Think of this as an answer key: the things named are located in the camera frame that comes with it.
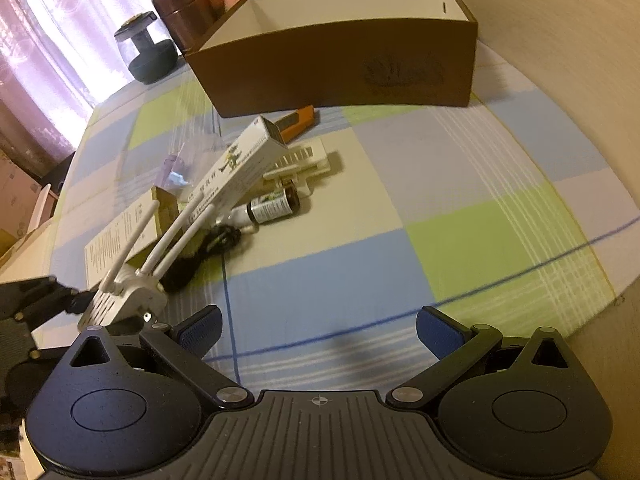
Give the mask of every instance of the checkered tablecloth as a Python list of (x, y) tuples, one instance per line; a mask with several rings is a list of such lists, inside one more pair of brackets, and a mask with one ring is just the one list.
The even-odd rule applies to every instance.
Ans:
[[(206, 360), (255, 392), (386, 391), (435, 361), (415, 335), (425, 304), (505, 335), (583, 325), (640, 274), (640, 212), (570, 118), (481, 43), (473, 92), (468, 108), (321, 109), (302, 138), (321, 137), (331, 174), (296, 218), (208, 261), (166, 319), (218, 304)], [(50, 272), (84, 287), (84, 246), (167, 154), (195, 132), (231, 142), (251, 119), (220, 118), (188, 66), (108, 99), (70, 168)]]

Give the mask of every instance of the curtain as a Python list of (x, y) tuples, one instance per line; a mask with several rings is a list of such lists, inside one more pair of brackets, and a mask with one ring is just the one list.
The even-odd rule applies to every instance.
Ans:
[(113, 33), (146, 10), (151, 0), (0, 0), (0, 100), (40, 159), (70, 154), (95, 105), (132, 81)]

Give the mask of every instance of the orange object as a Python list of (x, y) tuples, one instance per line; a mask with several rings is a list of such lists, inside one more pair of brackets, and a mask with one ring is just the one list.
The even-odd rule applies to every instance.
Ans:
[(316, 111), (312, 105), (309, 105), (300, 108), (300, 110), (296, 110), (292, 114), (285, 115), (283, 118), (275, 121), (275, 124), (280, 130), (282, 140), (288, 144), (306, 129), (313, 126), (315, 122)]

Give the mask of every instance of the cream colored box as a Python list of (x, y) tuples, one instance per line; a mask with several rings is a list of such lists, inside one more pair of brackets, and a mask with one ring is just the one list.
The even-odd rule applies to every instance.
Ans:
[(100, 283), (130, 234), (135, 231), (144, 212), (151, 207), (153, 200), (159, 200), (160, 207), (142, 232), (142, 236), (138, 238), (127, 259), (127, 262), (134, 267), (139, 267), (144, 262), (153, 246), (178, 216), (178, 203), (175, 196), (155, 186), (114, 218), (84, 248), (87, 288), (93, 288)]
[(278, 127), (262, 116), (256, 117), (189, 195), (191, 201), (198, 190), (204, 193), (190, 221), (209, 204), (214, 205), (217, 216), (228, 212), (288, 151)]

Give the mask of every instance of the white antenna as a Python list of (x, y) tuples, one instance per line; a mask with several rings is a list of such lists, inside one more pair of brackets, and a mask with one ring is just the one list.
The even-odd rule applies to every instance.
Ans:
[(207, 219), (212, 215), (214, 209), (213, 205), (209, 204), (202, 214), (198, 216), (193, 224), (187, 229), (187, 232), (182, 235), (182, 237), (178, 240), (178, 242), (171, 248), (168, 252), (167, 256), (164, 257), (164, 260), (160, 262), (160, 264), (154, 270), (154, 278), (156, 280), (162, 279), (165, 272), (171, 267), (171, 264), (175, 261), (175, 259), (180, 255), (182, 250), (185, 248), (187, 243), (193, 238), (193, 236), (198, 232), (198, 230), (205, 224)]
[[(177, 235), (178, 231), (182, 229), (182, 226), (186, 224), (187, 220), (191, 216), (191, 213), (193, 213), (194, 209), (197, 208), (198, 204), (202, 201), (203, 198), (204, 198), (204, 194), (201, 191), (199, 191), (196, 193), (196, 196), (194, 196), (193, 199), (185, 206), (182, 212), (178, 215), (178, 218), (176, 218), (174, 223), (170, 225), (170, 227), (167, 229), (167, 232), (162, 236), (162, 238), (160, 238), (156, 246), (153, 248), (149, 256), (146, 258), (145, 263), (142, 264), (142, 267), (140, 267), (140, 270), (138, 271), (139, 274), (144, 274), (145, 276), (148, 276), (149, 274), (151, 274), (156, 264), (160, 261), (160, 258), (162, 258), (162, 255), (166, 251), (167, 247), (175, 238), (175, 235)], [(191, 238), (187, 237), (186, 234), (184, 234), (182, 238), (180, 238), (180, 241), (182, 241), (184, 238), (187, 238), (185, 241), (185, 245), (186, 245), (186, 242), (188, 242)]]
[(146, 225), (149, 223), (149, 221), (153, 218), (159, 206), (160, 202), (158, 200), (153, 200), (153, 202), (151, 203), (151, 207), (147, 209), (142, 215), (142, 220), (138, 223), (136, 229), (132, 232), (131, 236), (127, 240), (127, 243), (124, 245), (124, 247), (118, 254), (118, 257), (111, 266), (111, 269), (109, 269), (109, 272), (107, 272), (107, 275), (100, 282), (100, 286), (98, 287), (98, 290), (100, 290), (100, 292), (108, 292), (108, 290), (111, 288), (113, 280), (116, 279), (116, 276), (118, 275), (118, 272), (120, 272), (120, 269), (124, 265), (124, 262), (127, 261), (127, 257), (133, 249), (133, 246), (138, 241), (138, 238), (140, 238), (140, 235), (145, 230)]

